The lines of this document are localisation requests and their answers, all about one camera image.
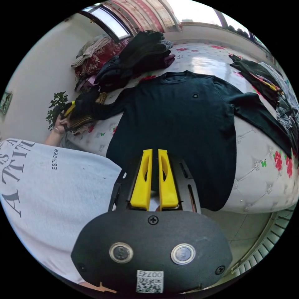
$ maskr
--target gray clothing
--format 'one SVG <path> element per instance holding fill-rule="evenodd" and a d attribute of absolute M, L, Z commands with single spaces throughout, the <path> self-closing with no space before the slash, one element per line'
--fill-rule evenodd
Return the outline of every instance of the gray clothing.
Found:
<path fill-rule="evenodd" d="M 290 90 L 284 79 L 270 65 L 260 63 L 278 82 L 283 90 L 283 95 L 278 97 L 279 104 L 276 108 L 277 120 L 287 131 L 293 150 L 299 154 L 299 104 L 295 94 Z"/>

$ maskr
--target green leaves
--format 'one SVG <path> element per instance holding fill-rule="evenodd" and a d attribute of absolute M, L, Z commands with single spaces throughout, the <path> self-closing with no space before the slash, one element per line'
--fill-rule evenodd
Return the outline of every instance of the green leaves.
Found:
<path fill-rule="evenodd" d="M 51 109 L 51 108 L 55 108 L 56 106 L 59 106 L 59 108 L 61 110 L 64 109 L 65 104 L 68 101 L 68 96 L 69 96 L 65 93 L 66 93 L 66 91 L 54 93 L 54 99 L 51 100 L 51 102 L 50 102 L 50 106 L 48 107 L 50 110 L 48 111 L 47 117 L 46 117 L 46 121 L 49 122 L 48 130 L 53 129 L 54 125 L 55 125 L 55 123 L 54 123 L 55 113 L 54 113 L 54 109 Z"/>

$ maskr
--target red flower pattern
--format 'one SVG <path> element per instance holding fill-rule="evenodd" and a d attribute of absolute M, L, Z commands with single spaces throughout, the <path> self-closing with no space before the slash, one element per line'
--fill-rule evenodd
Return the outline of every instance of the red flower pattern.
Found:
<path fill-rule="evenodd" d="M 241 78 L 244 78 L 244 76 L 243 76 L 241 73 L 239 73 L 239 72 L 235 72 L 235 71 L 234 71 L 234 73 L 235 73 L 237 76 L 239 76 L 239 77 L 241 77 Z"/>
<path fill-rule="evenodd" d="M 287 165 L 287 174 L 289 175 L 290 178 L 293 173 L 293 163 L 291 158 L 286 157 L 286 165 Z"/>
<path fill-rule="evenodd" d="M 254 89 L 254 91 L 259 95 L 259 96 L 261 96 L 262 94 L 253 86 L 253 85 L 251 85 L 252 86 L 252 88 Z"/>
<path fill-rule="evenodd" d="M 139 83 L 142 82 L 142 81 L 145 81 L 145 80 L 151 80 L 151 79 L 153 79 L 153 78 L 155 78 L 155 77 L 156 77 L 155 75 L 153 75 L 153 76 L 146 76 L 146 77 L 143 77 L 143 78 L 141 78 L 141 79 L 139 80 Z"/>
<path fill-rule="evenodd" d="M 90 126 L 89 130 L 88 130 L 88 133 L 91 133 L 94 129 L 94 125 Z"/>
<path fill-rule="evenodd" d="M 274 161 L 275 161 L 275 167 L 277 168 L 277 170 L 281 171 L 281 169 L 282 169 L 281 153 L 279 153 L 278 151 L 275 152 Z"/>
<path fill-rule="evenodd" d="M 231 55 L 231 56 L 233 56 L 232 53 L 228 53 L 228 54 Z M 241 55 L 237 55 L 237 57 L 239 57 L 239 58 L 243 58 L 243 56 L 241 56 Z"/>
<path fill-rule="evenodd" d="M 113 128 L 113 133 L 112 133 L 112 136 L 114 135 L 115 131 L 117 129 L 117 126 L 115 128 Z"/>
<path fill-rule="evenodd" d="M 294 152 L 294 150 L 292 149 L 293 152 L 293 157 L 297 159 L 297 154 Z"/>
<path fill-rule="evenodd" d="M 222 47 L 222 46 L 215 46 L 215 45 L 213 45 L 213 46 L 210 46 L 211 48 L 215 48 L 215 49 L 221 49 L 221 50 L 225 50 L 226 49 L 226 47 Z"/>

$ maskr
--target potted plant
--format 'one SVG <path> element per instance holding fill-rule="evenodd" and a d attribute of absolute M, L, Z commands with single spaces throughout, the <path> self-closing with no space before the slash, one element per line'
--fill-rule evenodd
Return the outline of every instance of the potted plant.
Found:
<path fill-rule="evenodd" d="M 63 110 L 68 101 L 68 95 L 65 93 L 66 91 L 54 93 L 54 99 L 50 102 L 50 110 L 48 111 L 46 117 L 46 120 L 49 122 L 48 130 L 54 129 L 54 125 L 57 119 L 57 112 L 55 111 L 55 107 L 59 107 L 61 110 Z"/>

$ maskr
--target striped cloth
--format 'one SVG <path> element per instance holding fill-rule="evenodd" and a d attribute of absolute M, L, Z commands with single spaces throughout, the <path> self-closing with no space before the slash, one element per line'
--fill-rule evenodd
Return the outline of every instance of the striped cloth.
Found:
<path fill-rule="evenodd" d="M 101 93 L 99 97 L 95 100 L 95 103 L 104 104 L 106 98 L 107 98 L 107 93 Z M 94 121 L 95 120 L 89 115 L 86 115 L 78 119 L 72 119 L 70 120 L 70 130 L 77 131 L 78 128 L 82 127 L 83 125 L 89 124 Z"/>

